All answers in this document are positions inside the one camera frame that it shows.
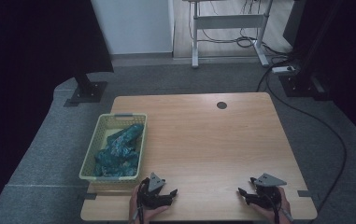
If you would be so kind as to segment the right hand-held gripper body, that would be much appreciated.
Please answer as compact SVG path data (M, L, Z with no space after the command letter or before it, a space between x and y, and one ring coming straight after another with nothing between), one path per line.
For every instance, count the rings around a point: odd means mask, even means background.
M258 178L252 177L250 182L256 192L253 203L264 209L271 209L274 205L281 203L281 193L278 187L286 185L285 181L264 173Z

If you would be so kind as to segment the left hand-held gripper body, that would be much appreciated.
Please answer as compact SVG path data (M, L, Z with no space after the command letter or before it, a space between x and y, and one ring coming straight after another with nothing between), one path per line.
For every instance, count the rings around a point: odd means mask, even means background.
M164 183L165 180L161 179L155 173L151 173L150 177L146 177L139 185L137 192L137 205L148 209L161 207L158 205L158 198L166 196L160 195L160 191L163 188Z

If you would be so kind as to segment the teal floral shirt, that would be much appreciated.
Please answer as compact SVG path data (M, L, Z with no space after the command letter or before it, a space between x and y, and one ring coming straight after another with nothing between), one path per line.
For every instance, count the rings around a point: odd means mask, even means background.
M143 124L136 123L108 136L106 147L94 156L93 174L103 177L136 175L140 155L136 151L136 140L143 129Z

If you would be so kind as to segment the green plastic basket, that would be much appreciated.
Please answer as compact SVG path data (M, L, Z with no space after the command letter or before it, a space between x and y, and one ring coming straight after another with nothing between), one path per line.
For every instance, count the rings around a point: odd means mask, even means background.
M143 124L142 135L136 140L136 151L140 153L137 174L134 176L103 177L95 176L93 169L95 166L95 154L104 149L107 145L107 137L120 130L126 129L133 124ZM141 171L141 161L144 155L144 148L147 135L147 115L139 113L128 114L102 114L95 125L92 140L88 146L85 159L81 165L79 178L93 183L118 183L135 182Z

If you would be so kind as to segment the person's right hand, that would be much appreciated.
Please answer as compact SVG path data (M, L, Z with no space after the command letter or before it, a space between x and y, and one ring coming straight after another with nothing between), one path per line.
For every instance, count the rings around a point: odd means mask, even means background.
M293 224L290 203L284 194L281 195L281 204L278 206L278 222L276 222L276 215L273 211L263 209L256 204L253 204L251 207L264 216L271 224Z

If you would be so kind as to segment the person's left hand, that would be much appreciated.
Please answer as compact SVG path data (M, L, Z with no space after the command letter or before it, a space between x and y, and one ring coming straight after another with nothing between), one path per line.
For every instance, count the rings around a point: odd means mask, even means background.
M139 216L134 217L134 214L137 211L137 204L136 204L136 199L137 199L137 192L138 192L139 186L135 186L131 195L131 199L129 201L129 216L128 216L128 223L129 224L150 224L152 219L162 212L166 211L169 206L161 206L153 210L149 209L143 209L143 221L140 221Z

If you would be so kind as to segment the black stand base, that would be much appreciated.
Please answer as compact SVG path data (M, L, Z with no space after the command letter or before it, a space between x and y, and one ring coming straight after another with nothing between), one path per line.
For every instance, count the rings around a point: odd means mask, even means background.
M90 81L86 74L75 76L77 87L64 107L78 106L82 103L99 103L107 87L105 81Z
M328 78L318 70L313 59L305 59L290 75L279 76L288 97L312 97L316 101L330 101Z

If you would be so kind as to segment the white power strip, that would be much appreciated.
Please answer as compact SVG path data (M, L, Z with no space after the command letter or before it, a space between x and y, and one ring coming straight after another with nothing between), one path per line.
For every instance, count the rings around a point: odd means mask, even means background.
M290 73L294 72L295 68L293 66L279 66L279 67L273 67L272 72L274 74L282 74L282 73Z

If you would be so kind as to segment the black curtain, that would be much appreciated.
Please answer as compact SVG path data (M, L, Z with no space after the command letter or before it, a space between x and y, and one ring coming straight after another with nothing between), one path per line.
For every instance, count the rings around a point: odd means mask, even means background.
M356 126L356 0L294 0L283 36L298 68L315 61L331 100Z
M0 193L55 88L112 69L91 0L0 0Z

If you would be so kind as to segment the white desk frame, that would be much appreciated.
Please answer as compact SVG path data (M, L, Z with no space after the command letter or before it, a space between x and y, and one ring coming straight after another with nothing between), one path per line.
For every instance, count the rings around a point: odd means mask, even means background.
M243 14L243 15L215 15L215 16L200 16L199 3L211 0L183 0L193 3L194 12L192 16L192 68L199 66L199 51L198 51L198 31L209 29L237 29L237 28L256 28L259 33L255 40L251 40L259 61L263 67L269 66L263 49L263 36L265 28L270 16L271 7L274 0L268 0L263 14Z

